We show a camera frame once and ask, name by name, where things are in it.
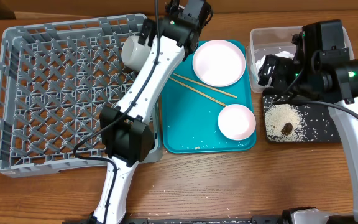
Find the white napkin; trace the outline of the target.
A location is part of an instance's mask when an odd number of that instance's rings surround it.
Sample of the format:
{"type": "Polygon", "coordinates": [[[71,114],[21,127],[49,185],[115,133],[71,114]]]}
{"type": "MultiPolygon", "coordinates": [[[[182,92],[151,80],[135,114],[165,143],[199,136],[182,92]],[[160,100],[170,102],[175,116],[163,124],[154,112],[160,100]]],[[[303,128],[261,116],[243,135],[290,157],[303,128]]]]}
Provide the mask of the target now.
{"type": "Polygon", "coordinates": [[[288,70],[288,67],[291,67],[294,56],[295,54],[289,51],[264,55],[256,62],[258,78],[261,78],[265,73],[271,75],[272,72],[274,72],[274,74],[285,72],[288,70]]]}

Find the grey bowl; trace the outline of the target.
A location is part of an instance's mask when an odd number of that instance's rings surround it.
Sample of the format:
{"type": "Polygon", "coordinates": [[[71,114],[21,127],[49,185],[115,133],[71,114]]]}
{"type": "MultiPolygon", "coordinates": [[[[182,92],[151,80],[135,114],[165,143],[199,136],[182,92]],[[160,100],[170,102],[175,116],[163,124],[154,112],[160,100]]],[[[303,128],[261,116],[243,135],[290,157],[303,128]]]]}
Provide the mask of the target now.
{"type": "Polygon", "coordinates": [[[130,36],[122,46],[121,58],[125,66],[139,72],[141,71],[150,53],[147,44],[139,44],[139,36],[130,36]]]}

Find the brown food scrap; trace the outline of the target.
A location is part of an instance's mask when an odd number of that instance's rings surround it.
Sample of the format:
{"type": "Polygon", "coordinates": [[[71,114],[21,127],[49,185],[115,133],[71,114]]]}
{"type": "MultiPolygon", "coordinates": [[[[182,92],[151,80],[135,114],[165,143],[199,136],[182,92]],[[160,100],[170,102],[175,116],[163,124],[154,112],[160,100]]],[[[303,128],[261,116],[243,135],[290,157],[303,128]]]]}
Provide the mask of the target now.
{"type": "Polygon", "coordinates": [[[293,132],[293,125],[291,123],[285,123],[282,130],[281,130],[281,133],[284,135],[284,136],[288,136],[290,135],[291,133],[293,132]]]}

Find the pink round plate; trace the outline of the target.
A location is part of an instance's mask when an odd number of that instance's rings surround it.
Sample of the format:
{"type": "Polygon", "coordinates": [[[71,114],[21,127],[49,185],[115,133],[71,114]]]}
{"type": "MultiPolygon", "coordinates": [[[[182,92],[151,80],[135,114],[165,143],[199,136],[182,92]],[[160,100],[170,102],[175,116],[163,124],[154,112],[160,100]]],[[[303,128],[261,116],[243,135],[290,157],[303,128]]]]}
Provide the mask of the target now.
{"type": "Polygon", "coordinates": [[[192,66],[195,75],[203,83],[226,87],[242,78],[246,70],[246,58],[232,42],[210,40],[197,48],[192,66]]]}

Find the pink bowl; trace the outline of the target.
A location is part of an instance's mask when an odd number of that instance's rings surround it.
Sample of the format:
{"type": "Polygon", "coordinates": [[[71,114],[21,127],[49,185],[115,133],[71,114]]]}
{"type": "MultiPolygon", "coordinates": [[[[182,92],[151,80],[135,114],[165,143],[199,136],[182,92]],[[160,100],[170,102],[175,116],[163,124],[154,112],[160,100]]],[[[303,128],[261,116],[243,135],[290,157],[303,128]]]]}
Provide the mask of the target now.
{"type": "Polygon", "coordinates": [[[231,104],[218,115],[220,132],[231,140],[241,141],[250,137],[256,129],[256,118],[246,106],[231,104]]]}

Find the wooden chopstick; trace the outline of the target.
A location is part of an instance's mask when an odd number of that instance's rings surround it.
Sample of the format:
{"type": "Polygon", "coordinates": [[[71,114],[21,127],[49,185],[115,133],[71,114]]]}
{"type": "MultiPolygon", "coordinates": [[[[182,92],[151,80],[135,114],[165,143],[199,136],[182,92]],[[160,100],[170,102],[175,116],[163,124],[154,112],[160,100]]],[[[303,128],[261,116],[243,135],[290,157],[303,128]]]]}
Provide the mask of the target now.
{"type": "Polygon", "coordinates": [[[193,87],[191,87],[191,86],[189,86],[189,85],[187,85],[187,84],[185,84],[183,82],[180,82],[180,81],[178,81],[178,80],[176,80],[174,78],[171,78],[171,77],[169,79],[174,81],[174,82],[176,82],[176,83],[178,83],[178,84],[180,84],[181,86],[183,86],[183,87],[185,87],[185,88],[187,88],[187,89],[189,89],[189,90],[191,90],[191,91],[193,91],[193,92],[195,92],[195,93],[197,93],[197,94],[199,94],[199,95],[201,95],[201,96],[203,96],[203,97],[205,97],[205,98],[207,98],[207,99],[209,99],[209,100],[211,100],[211,101],[213,101],[213,102],[215,102],[215,103],[217,103],[217,104],[219,104],[221,106],[223,106],[223,107],[227,106],[227,104],[224,104],[223,102],[221,102],[221,101],[219,101],[219,100],[217,100],[217,99],[215,99],[215,98],[213,98],[213,97],[211,97],[211,96],[209,96],[209,95],[207,95],[207,94],[205,94],[205,93],[203,93],[203,92],[201,92],[201,91],[199,91],[199,90],[197,90],[197,89],[195,89],[195,88],[193,88],[193,87]]]}
{"type": "Polygon", "coordinates": [[[227,96],[230,96],[230,97],[232,97],[232,98],[237,99],[237,96],[236,96],[236,95],[233,95],[233,94],[231,94],[231,93],[228,93],[228,92],[222,91],[222,90],[217,89],[217,88],[215,88],[215,87],[212,87],[212,86],[209,86],[209,85],[206,85],[206,84],[200,83],[200,82],[198,82],[198,81],[192,80],[192,79],[190,79],[190,78],[187,78],[187,77],[181,76],[181,75],[176,74],[176,73],[173,73],[172,75],[174,75],[174,76],[176,76],[176,77],[179,77],[179,78],[182,78],[182,79],[184,79],[184,80],[186,80],[186,81],[189,81],[189,82],[195,83],[195,84],[197,84],[197,85],[203,86],[203,87],[205,87],[205,88],[209,88],[209,89],[214,90],[214,91],[216,91],[216,92],[222,93],[223,95],[227,95],[227,96]]]}

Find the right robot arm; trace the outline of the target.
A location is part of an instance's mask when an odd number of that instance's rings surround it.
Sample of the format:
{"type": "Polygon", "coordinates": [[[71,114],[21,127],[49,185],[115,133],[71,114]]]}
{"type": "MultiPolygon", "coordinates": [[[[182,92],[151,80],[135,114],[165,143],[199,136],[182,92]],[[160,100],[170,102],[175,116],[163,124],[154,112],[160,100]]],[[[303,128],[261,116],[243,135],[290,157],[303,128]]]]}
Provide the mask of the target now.
{"type": "Polygon", "coordinates": [[[314,207],[284,210],[280,223],[358,223],[358,59],[351,58],[339,19],[305,25],[291,40],[293,58],[266,55],[258,84],[272,90],[275,105],[321,105],[329,109],[352,183],[350,215],[314,207]]]}

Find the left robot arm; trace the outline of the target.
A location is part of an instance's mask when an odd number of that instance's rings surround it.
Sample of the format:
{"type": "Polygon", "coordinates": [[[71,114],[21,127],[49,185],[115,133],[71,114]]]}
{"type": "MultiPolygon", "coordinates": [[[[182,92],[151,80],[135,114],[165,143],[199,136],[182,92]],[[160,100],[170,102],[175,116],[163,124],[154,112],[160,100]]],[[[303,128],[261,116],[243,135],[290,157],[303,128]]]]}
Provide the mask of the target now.
{"type": "Polygon", "coordinates": [[[122,48],[123,60],[136,58],[136,47],[145,47],[147,57],[140,60],[127,93],[115,107],[104,106],[99,115],[107,172],[92,223],[122,222],[135,169],[154,149],[155,136],[149,128],[153,108],[174,69],[196,50],[202,28],[213,16],[204,0],[189,0],[185,7],[171,1],[166,12],[162,19],[145,19],[137,41],[122,48]]]}

